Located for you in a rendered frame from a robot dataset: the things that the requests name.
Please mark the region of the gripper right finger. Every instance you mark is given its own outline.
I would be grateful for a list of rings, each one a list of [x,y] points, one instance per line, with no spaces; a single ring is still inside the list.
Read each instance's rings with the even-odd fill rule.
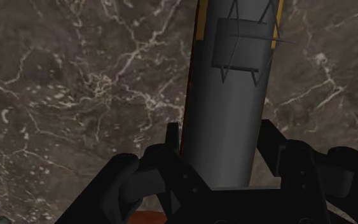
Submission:
[[[262,120],[257,149],[271,173],[281,178],[281,211],[292,211],[284,224],[351,224],[328,211],[331,203],[358,224],[358,151],[330,148],[326,154],[304,141],[287,139]]]

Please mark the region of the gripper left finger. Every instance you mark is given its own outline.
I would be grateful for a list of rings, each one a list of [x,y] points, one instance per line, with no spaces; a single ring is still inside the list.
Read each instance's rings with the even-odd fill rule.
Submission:
[[[144,197],[157,195],[163,224],[228,224],[222,203],[177,154],[178,127],[167,125],[164,143],[144,155],[115,155],[91,180],[55,224],[145,224],[130,218]]]

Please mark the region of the grey cylinder with yellow stripes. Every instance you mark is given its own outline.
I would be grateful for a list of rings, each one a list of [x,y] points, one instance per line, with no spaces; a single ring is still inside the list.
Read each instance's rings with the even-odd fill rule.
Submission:
[[[180,154],[212,189],[248,186],[284,0],[198,0]]]

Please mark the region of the orange brown object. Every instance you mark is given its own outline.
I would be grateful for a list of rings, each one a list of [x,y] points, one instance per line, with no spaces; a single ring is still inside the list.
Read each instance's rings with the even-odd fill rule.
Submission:
[[[127,224],[165,224],[167,217],[161,211],[135,211]]]

